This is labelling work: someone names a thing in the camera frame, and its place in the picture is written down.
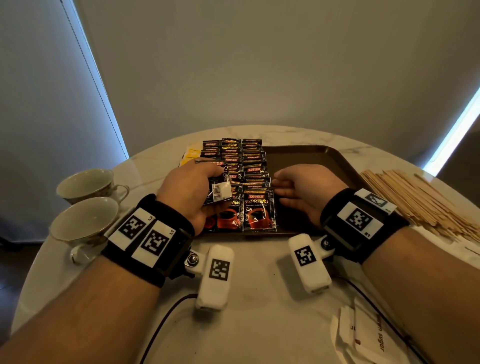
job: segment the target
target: forearm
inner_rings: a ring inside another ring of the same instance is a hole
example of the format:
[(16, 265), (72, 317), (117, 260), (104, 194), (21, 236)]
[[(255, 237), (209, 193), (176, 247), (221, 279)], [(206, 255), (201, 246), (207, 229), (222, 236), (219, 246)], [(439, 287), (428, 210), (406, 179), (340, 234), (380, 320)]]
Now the forearm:
[(480, 355), (480, 271), (410, 228), (383, 243), (363, 270), (435, 364)]
[(0, 363), (131, 363), (159, 292), (100, 256), (0, 348)]

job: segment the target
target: black cable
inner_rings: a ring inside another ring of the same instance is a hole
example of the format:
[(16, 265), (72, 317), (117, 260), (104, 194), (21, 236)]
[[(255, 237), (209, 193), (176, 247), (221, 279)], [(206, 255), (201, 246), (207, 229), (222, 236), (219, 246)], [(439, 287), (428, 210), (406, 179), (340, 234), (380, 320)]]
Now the black cable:
[(334, 275), (332, 278), (339, 278), (342, 279), (344, 282), (348, 283), (350, 286), (352, 286), (358, 293), (362, 295), (362, 297), (370, 304), (370, 306), (373, 307), (373, 309), (380, 315), (380, 317), (387, 323), (388, 326), (393, 330), (394, 333), (407, 345), (407, 347), (412, 350), (412, 352), (417, 356), (417, 358), (423, 363), (423, 364), (429, 364), (426, 359), (423, 358), (423, 356), (413, 347), (412, 343), (404, 337), (400, 331), (398, 331), (395, 326), (385, 317), (385, 315), (378, 309), (377, 306), (371, 301), (370, 298), (367, 297), (366, 294), (364, 294), (360, 288), (358, 288), (353, 282), (348, 280), (347, 278), (339, 275)]
[(182, 298), (180, 298), (178, 301), (175, 302), (175, 304), (172, 306), (172, 308), (170, 308), (167, 312), (167, 314), (163, 317), (162, 321), (160, 322), (160, 325), (158, 325), (158, 327), (156, 328), (155, 330), (155, 333), (153, 334), (152, 338), (150, 339), (150, 342), (148, 343), (147, 345), (147, 348), (145, 349), (145, 352), (142, 356), (142, 359), (140, 360), (140, 363), (139, 364), (144, 364), (144, 361), (145, 361), (145, 358), (147, 357), (148, 355), (148, 351), (150, 350), (150, 348), (152, 347), (152, 344), (153, 342), (155, 341), (155, 338), (156, 336), (158, 335), (158, 333), (160, 332), (160, 329), (162, 328), (163, 324), (165, 323), (165, 321), (167, 320), (168, 316), (170, 316), (170, 314), (173, 312), (173, 310), (175, 310), (175, 308), (177, 308), (177, 306), (182, 303), (183, 301), (189, 299), (189, 298), (197, 298), (198, 297), (198, 294), (196, 293), (190, 293), (190, 294), (187, 294), (186, 296), (183, 296)]

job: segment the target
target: light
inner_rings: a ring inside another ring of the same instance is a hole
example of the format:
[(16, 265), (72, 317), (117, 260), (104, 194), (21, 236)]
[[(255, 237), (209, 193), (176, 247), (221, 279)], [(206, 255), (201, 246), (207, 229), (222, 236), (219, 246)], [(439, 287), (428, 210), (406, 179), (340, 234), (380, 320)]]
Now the light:
[(478, 118), (478, 115), (480, 115), (480, 89), (477, 90), (438, 149), (423, 167), (425, 172), (432, 176), (436, 176), (438, 172), (440, 172), (457, 145), (462, 141), (465, 134)]

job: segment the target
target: barcode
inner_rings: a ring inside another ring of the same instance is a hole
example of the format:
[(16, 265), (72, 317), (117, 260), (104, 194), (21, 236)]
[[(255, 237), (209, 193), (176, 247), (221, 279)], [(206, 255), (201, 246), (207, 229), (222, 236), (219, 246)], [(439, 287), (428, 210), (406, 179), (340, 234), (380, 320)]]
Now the barcode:
[(219, 184), (212, 185), (212, 191), (213, 191), (213, 202), (219, 201), (222, 199), (222, 193), (220, 191)]

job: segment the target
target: cup handle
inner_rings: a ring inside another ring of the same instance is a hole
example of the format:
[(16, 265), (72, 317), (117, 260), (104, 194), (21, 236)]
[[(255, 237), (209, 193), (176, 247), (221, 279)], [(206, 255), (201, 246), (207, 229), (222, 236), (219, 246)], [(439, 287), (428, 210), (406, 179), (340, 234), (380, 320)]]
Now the cup handle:
[(79, 244), (70, 250), (70, 260), (77, 266), (84, 266), (93, 262), (99, 252), (87, 244)]
[(128, 196), (128, 194), (130, 193), (130, 187), (127, 186), (126, 184), (116, 184), (115, 187), (113, 188), (114, 190), (116, 190), (117, 188), (119, 187), (123, 187), (126, 192), (125, 194), (122, 196), (122, 198), (119, 200), (119, 204)]

